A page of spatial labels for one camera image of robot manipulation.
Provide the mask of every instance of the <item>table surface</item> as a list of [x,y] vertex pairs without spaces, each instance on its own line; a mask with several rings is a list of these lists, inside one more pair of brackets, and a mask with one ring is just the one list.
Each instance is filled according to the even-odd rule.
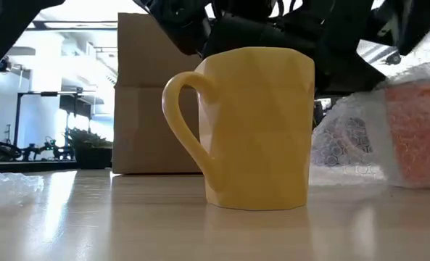
[[312,186],[309,204],[247,212],[206,203],[200,175],[38,173],[0,207],[0,260],[429,260],[430,191]]

